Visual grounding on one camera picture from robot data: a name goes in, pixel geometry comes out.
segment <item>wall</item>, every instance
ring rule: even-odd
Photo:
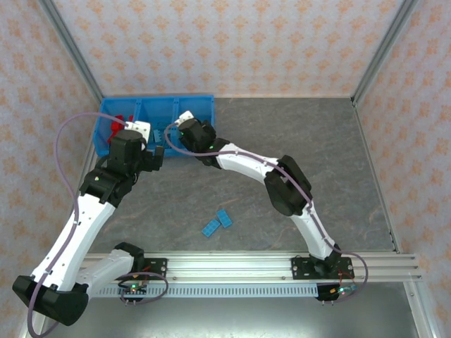
[[[447,1],[420,1],[359,106],[402,248],[419,253],[446,332],[451,332],[450,41]]]
[[[0,4],[0,327],[17,337],[25,305],[12,292],[44,258],[70,201],[53,160],[56,128],[68,116],[98,108],[35,0]],[[78,183],[92,119],[63,132],[61,160]]]
[[[56,0],[104,95],[350,96],[402,0]]]

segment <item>blue plastic bin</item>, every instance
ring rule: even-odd
[[[214,97],[203,96],[159,96],[159,97],[122,97],[105,98],[100,106],[100,112],[111,116],[123,115],[128,120],[133,115],[133,121],[149,122],[152,133],[149,138],[148,150],[155,150],[155,146],[164,146],[164,156],[184,156],[173,150],[166,143],[163,132],[168,125],[174,123],[185,111],[191,113],[199,120],[208,120],[214,126]],[[97,155],[102,157],[109,153],[108,138],[111,136],[111,122],[105,118],[97,120],[94,131],[94,147]],[[161,142],[155,142],[154,130],[161,134]],[[171,130],[171,141],[179,148],[184,149],[178,140],[180,133],[174,127]]]

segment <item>purple cable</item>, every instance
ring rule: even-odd
[[[132,277],[132,276],[135,276],[135,275],[144,275],[144,276],[158,277],[160,280],[162,280],[166,284],[166,288],[158,296],[146,299],[145,301],[139,301],[139,302],[135,303],[135,305],[142,305],[142,304],[147,304],[147,303],[150,303],[150,302],[153,302],[153,301],[158,301],[162,296],[164,296],[166,294],[166,292],[168,292],[168,289],[169,289],[169,282],[168,282],[168,280],[163,275],[160,275],[158,273],[148,273],[148,272],[128,273],[126,275],[120,276],[118,279],[119,280],[123,280],[124,278]],[[121,293],[121,301],[123,303],[125,303],[125,305],[127,305],[127,301],[124,298],[125,291],[127,291],[127,289],[124,289],[122,291],[122,293]]]
[[[326,234],[324,234],[324,231],[321,229],[321,226],[319,225],[319,222],[316,219],[316,216],[313,213],[310,212],[311,211],[311,207],[313,206],[313,203],[311,202],[311,199],[307,196],[307,194],[304,192],[304,190],[298,185],[298,183],[295,181],[295,179],[293,179],[286,171],[284,171],[281,167],[279,167],[279,166],[277,166],[275,164],[272,164],[272,163],[266,162],[265,160],[262,160],[261,158],[259,158],[258,156],[255,156],[254,154],[249,154],[249,153],[246,153],[246,152],[243,152],[243,151],[232,151],[232,150],[230,150],[230,151],[216,151],[216,152],[211,152],[211,153],[193,153],[191,151],[186,151],[186,150],[180,149],[180,148],[176,147],[171,142],[171,140],[169,139],[169,136],[168,136],[169,130],[172,127],[175,127],[175,126],[177,126],[177,124],[172,123],[168,127],[166,127],[166,129],[164,130],[164,139],[166,140],[166,142],[169,144],[169,146],[172,149],[178,151],[179,153],[182,153],[182,154],[185,154],[185,155],[188,155],[188,156],[196,156],[196,157],[207,157],[207,156],[218,156],[218,155],[241,155],[241,156],[246,156],[246,157],[252,158],[252,159],[254,159],[254,160],[256,160],[256,161],[258,161],[260,163],[263,163],[264,165],[269,165],[270,167],[276,169],[278,172],[280,172],[283,176],[285,176],[287,178],[287,180],[289,180],[295,186],[296,190],[302,195],[302,197],[304,197],[304,199],[309,204],[309,206],[307,207],[307,211],[309,212],[310,216],[313,218],[315,226],[318,228],[318,231],[319,231],[320,235],[323,237],[324,242],[332,250],[334,250],[335,252],[337,252],[339,254],[345,254],[345,255],[354,256],[354,257],[358,258],[362,262],[362,264],[364,265],[364,269],[365,269],[365,276],[364,276],[364,281],[362,282],[362,286],[360,288],[358,288],[356,290],[356,292],[354,292],[353,294],[349,295],[348,297],[345,297],[344,299],[338,299],[338,300],[336,300],[334,302],[328,301],[326,303],[340,303],[342,301],[346,301],[346,300],[352,298],[353,296],[357,295],[358,293],[360,293],[360,291],[363,288],[365,288],[366,283],[368,282],[368,274],[369,274],[368,265],[366,264],[365,260],[357,253],[350,252],[350,251],[341,251],[341,250],[335,248],[326,239]]]
[[[77,224],[78,224],[78,218],[79,218],[79,214],[80,214],[80,209],[78,207],[78,201],[77,201],[77,196],[75,194],[74,189],[72,189],[72,187],[69,184],[69,181],[66,177],[66,175],[64,175],[63,169],[61,168],[61,164],[59,162],[58,159],[58,141],[59,141],[59,137],[61,135],[61,132],[63,130],[63,128],[72,120],[82,117],[82,116],[100,116],[103,118],[108,118],[109,120],[113,120],[116,121],[117,123],[120,123],[122,125],[127,125],[126,122],[119,120],[118,118],[114,118],[113,116],[109,116],[107,114],[103,114],[103,113],[79,113],[79,114],[75,114],[74,116],[69,117],[66,121],[64,121],[61,125],[60,128],[58,129],[58,133],[56,134],[55,137],[55,142],[54,142],[54,158],[56,161],[56,167],[58,169],[59,175],[61,176],[61,179],[64,182],[64,185],[66,186],[66,188],[68,189],[72,200],[73,200],[73,210],[74,210],[74,221],[73,221],[73,226],[70,229],[70,233],[68,235],[68,238],[66,239],[66,241],[63,243],[63,245],[61,246],[61,248],[59,249],[58,253],[56,253],[54,259],[50,262],[49,266],[46,269],[46,273],[44,273],[41,277],[41,279],[39,280],[39,282],[37,283],[35,289],[33,290],[31,299],[30,299],[30,304],[28,305],[28,312],[27,312],[27,326],[28,326],[28,332],[30,333],[30,335],[33,338],[42,338],[47,336],[50,332],[52,332],[55,327],[58,325],[58,322],[54,323],[45,333],[43,334],[37,334],[35,332],[35,329],[33,328],[33,309],[35,308],[35,304],[36,304],[36,298],[37,298],[37,294],[39,292],[39,289],[41,288],[41,286],[44,284],[45,279],[47,278],[48,273],[51,271],[51,269],[54,267],[54,265],[56,264],[56,262],[58,261],[58,259],[61,257],[61,255],[63,254],[64,250],[66,250],[67,246],[69,245],[75,230],[77,229]]]

